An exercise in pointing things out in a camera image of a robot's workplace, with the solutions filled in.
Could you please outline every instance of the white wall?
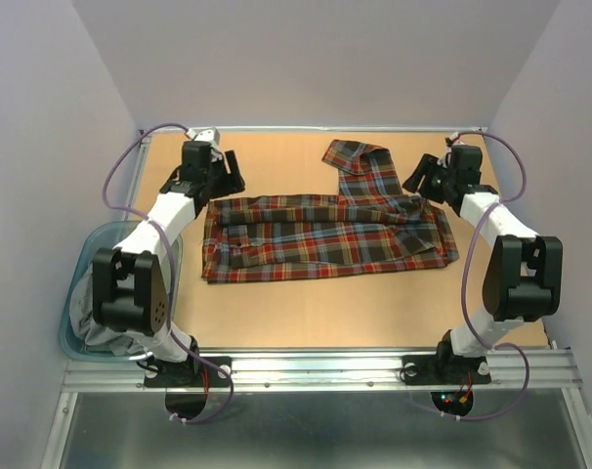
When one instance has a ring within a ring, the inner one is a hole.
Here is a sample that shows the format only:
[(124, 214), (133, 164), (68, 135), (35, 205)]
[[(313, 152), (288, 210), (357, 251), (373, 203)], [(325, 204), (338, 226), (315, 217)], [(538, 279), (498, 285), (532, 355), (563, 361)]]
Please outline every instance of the white wall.
[(100, 187), (134, 128), (69, 1), (0, 2), (0, 468), (39, 467), (63, 299), (83, 239), (112, 217)]
[[(561, 309), (547, 322), (571, 346), (592, 409), (592, 0), (563, 0), (490, 130), (527, 163), (529, 190), (514, 211), (564, 244)], [(514, 193), (518, 169), (489, 146), (500, 187)]]
[(143, 126), (488, 124), (558, 0), (73, 0)]

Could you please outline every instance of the wire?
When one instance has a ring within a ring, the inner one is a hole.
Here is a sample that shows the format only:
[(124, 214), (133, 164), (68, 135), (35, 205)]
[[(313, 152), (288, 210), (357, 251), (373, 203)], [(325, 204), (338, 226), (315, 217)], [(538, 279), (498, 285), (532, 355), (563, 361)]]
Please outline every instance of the wire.
[(202, 385), (205, 397), (209, 396), (209, 373), (206, 367), (202, 368)]
[(465, 393), (465, 396), (463, 396), (465, 399), (468, 399), (470, 397), (470, 393), (472, 392), (472, 386), (474, 386), (474, 383), (472, 382), (472, 372), (468, 371), (468, 378), (470, 379), (470, 387), (468, 388), (468, 392)]
[(231, 374), (224, 372), (217, 365), (213, 364), (212, 362), (201, 357), (199, 354), (195, 353), (193, 350), (190, 349), (190, 347), (186, 346), (186, 344), (181, 342), (181, 340), (179, 340), (179, 338), (176, 336), (176, 334), (173, 333), (173, 331), (172, 331), (172, 317), (171, 316), (172, 316), (172, 305), (174, 303), (176, 272), (175, 272), (175, 256), (174, 256), (174, 253), (172, 252), (172, 247), (170, 246), (170, 241), (168, 241), (168, 236), (167, 236), (166, 232), (164, 232), (163, 228), (161, 228), (161, 226), (159, 226), (159, 224), (153, 222), (153, 220), (151, 220), (148, 217), (148, 214), (144, 213), (143, 211), (138, 210), (133, 207), (124, 206), (124, 205), (112, 205), (109, 202), (109, 199), (107, 198), (107, 189), (109, 188), (109, 183), (111, 182), (111, 179), (113, 178), (113, 175), (115, 174), (115, 172), (118, 169), (118, 167), (120, 166), (120, 164), (122, 164), (122, 161), (124, 161), (124, 159), (131, 153), (131, 151), (137, 145), (140, 144), (140, 142), (145, 137), (152, 134), (155, 130), (162, 129), (164, 127), (176, 127), (178, 129), (182, 129), (184, 132), (188, 132), (188, 130), (189, 130), (186, 126), (184, 126), (182, 124), (177, 124), (177, 123), (159, 124), (159, 125), (156, 125), (154, 127), (151, 127), (150, 129), (146, 130), (146, 132), (144, 134), (142, 134), (134, 143), (132, 143), (125, 151), (123, 151), (122, 154), (115, 161), (115, 163), (113, 163), (113, 166), (109, 170), (109, 173), (107, 174), (107, 176), (105, 178), (105, 182), (103, 183), (103, 189), (101, 191), (101, 198), (103, 199), (103, 203), (105, 204), (105, 206), (107, 208), (110, 208), (111, 210), (119, 210), (122, 212), (133, 214), (133, 215), (141, 218), (142, 220), (149, 222), (152, 225), (152, 227), (155, 228), (155, 230), (159, 234), (161, 242), (163, 243), (163, 246), (166, 250), (166, 257), (168, 258), (168, 263), (170, 264), (170, 290), (168, 291), (168, 311), (166, 314), (166, 327), (168, 328), (168, 333), (170, 334), (170, 337), (172, 338), (172, 340), (182, 350), (184, 350), (193, 360), (200, 362), (200, 363), (204, 364), (205, 366), (208, 366), (208, 367), (214, 369), (215, 371), (219, 372), (220, 375), (226, 376), (227, 379), (229, 380), (229, 387), (230, 387), (229, 395), (227, 396), (225, 401), (222, 403), (222, 405), (220, 407), (218, 407), (218, 409), (215, 412), (213, 412), (207, 416), (201, 417), (201, 418), (196, 417), (193, 419), (180, 418), (177, 414), (172, 414), (172, 413), (170, 415), (171, 418), (179, 420), (180, 422), (182, 422), (184, 424), (204, 423), (204, 422), (209, 422), (209, 421), (213, 420), (214, 418), (216, 418), (218, 415), (220, 415), (224, 411), (224, 409), (229, 405), (229, 403), (231, 402), (231, 399), (233, 398), (233, 393), (234, 393), (234, 385), (233, 385), (233, 379), (231, 377)]
[(525, 394), (527, 393), (527, 390), (529, 388), (529, 382), (530, 382), (529, 358), (524, 353), (522, 348), (511, 343), (511, 342), (504, 342), (502, 344), (496, 345), (495, 347), (493, 347), (491, 344), (488, 344), (485, 341), (485, 339), (483, 339), (483, 337), (481, 337), (481, 335), (478, 333), (478, 331), (476, 330), (474, 325), (472, 325), (472, 321), (470, 320), (470, 315), (468, 313), (468, 302), (467, 302), (468, 276), (470, 274), (470, 267), (472, 265), (472, 258), (474, 257), (474, 251), (476, 249), (476, 245), (479, 240), (479, 236), (481, 235), (481, 229), (483, 228), (483, 225), (485, 224), (485, 222), (489, 218), (489, 214), (496, 207), (498, 207), (501, 203), (513, 202), (515, 200), (518, 200), (520, 197), (522, 197), (522, 195), (524, 195), (524, 192), (526, 192), (526, 189), (527, 189), (527, 170), (524, 166), (522, 159), (518, 155), (518, 153), (504, 139), (502, 139), (496, 135), (490, 134), (489, 132), (465, 131), (465, 132), (459, 132), (457, 134), (457, 136), (452, 140), (452, 142), (454, 143), (457, 139), (459, 139), (463, 135), (481, 135), (483, 137), (487, 137), (489, 139), (496, 140), (498, 143), (502, 144), (504, 147), (506, 147), (511, 152), (511, 154), (513, 155), (513, 157), (517, 161), (518, 166), (520, 167), (520, 172), (522, 173), (522, 186), (520, 187), (520, 190), (518, 191), (518, 193), (516, 193), (514, 196), (509, 197), (509, 198), (501, 198), (499, 202), (496, 202), (496, 203), (493, 203), (492, 205), (490, 205), (487, 208), (487, 210), (485, 211), (485, 213), (483, 214), (483, 216), (481, 217), (481, 219), (479, 220), (479, 223), (477, 223), (477, 225), (474, 229), (474, 233), (472, 234), (472, 240), (470, 241), (470, 247), (468, 249), (468, 256), (465, 259), (465, 265), (463, 266), (463, 277), (461, 279), (461, 311), (463, 312), (463, 319), (465, 319), (468, 329), (470, 329), (470, 332), (472, 332), (472, 335), (474, 335), (476, 340), (483, 347), (485, 347), (488, 350), (491, 350), (491, 348), (493, 348), (495, 350), (506, 349), (506, 348), (515, 349), (522, 357), (522, 360), (524, 361), (524, 366), (526, 369), (524, 384), (522, 385), (522, 390), (520, 391), (520, 394), (512, 403), (510, 403), (509, 405), (507, 405), (503, 409), (501, 409), (497, 412), (494, 412), (494, 413), (490, 413), (488, 415), (481, 415), (481, 416), (477, 416), (477, 417), (467, 417), (467, 416), (466, 417), (458, 417), (456, 415), (447, 414), (457, 420), (475, 421), (476, 422), (476, 421), (489, 420), (491, 418), (496, 418), (496, 417), (499, 417), (499, 416), (507, 413), (509, 410), (513, 409), (513, 407), (515, 407), (517, 404), (520, 403), (520, 401), (525, 396)]
[(463, 388), (465, 388), (465, 378), (461, 378), (461, 387), (459, 390), (454, 394), (461, 394), (463, 392)]

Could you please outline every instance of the plaid fabric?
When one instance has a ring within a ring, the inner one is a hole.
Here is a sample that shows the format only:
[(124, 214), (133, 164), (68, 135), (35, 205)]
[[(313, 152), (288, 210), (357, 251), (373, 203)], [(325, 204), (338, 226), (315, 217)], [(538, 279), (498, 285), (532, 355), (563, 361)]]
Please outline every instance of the plaid fabric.
[(403, 195), (387, 149), (335, 140), (322, 161), (338, 195), (270, 195), (207, 205), (209, 283), (325, 278), (445, 267), (458, 252), (444, 212)]

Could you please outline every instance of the plastic tub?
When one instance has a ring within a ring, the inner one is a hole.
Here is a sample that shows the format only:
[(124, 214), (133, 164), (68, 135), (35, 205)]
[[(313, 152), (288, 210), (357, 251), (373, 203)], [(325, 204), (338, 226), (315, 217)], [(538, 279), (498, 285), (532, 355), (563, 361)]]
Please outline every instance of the plastic tub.
[[(72, 359), (80, 360), (83, 362), (128, 362), (141, 360), (146, 357), (145, 354), (136, 356), (115, 356), (111, 352), (105, 352), (102, 350), (91, 350), (91, 347), (86, 346), (82, 339), (74, 335), (72, 326), (70, 325), (70, 296), (76, 286), (77, 282), (81, 280), (83, 275), (90, 267), (90, 263), (94, 257), (94, 254), (102, 247), (113, 247), (122, 239), (127, 237), (137, 226), (137, 221), (125, 221), (125, 222), (111, 222), (96, 228), (92, 234), (88, 236), (81, 249), (81, 255), (77, 262), (77, 267), (74, 270), (72, 276), (72, 282), (70, 289), (65, 298), (65, 304), (63, 306), (62, 323), (60, 324), (60, 345), (63, 351)], [(183, 240), (179, 236), (172, 249), (175, 255), (175, 295), (177, 298), (177, 285), (179, 284), (179, 274), (181, 272), (181, 259), (183, 256)], [(166, 283), (166, 289), (169, 285), (170, 269), (168, 263), (165, 262), (161, 266), (162, 273)]]

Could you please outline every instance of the plaid pants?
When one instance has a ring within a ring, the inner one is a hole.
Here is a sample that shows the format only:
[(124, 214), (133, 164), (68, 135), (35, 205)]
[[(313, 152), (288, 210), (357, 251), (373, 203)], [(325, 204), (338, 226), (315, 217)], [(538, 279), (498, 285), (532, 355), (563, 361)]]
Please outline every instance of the plaid pants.
[(335, 140), (322, 161), (338, 195), (265, 195), (207, 205), (209, 283), (327, 278), (445, 267), (458, 251), (442, 209), (404, 195), (387, 149)]

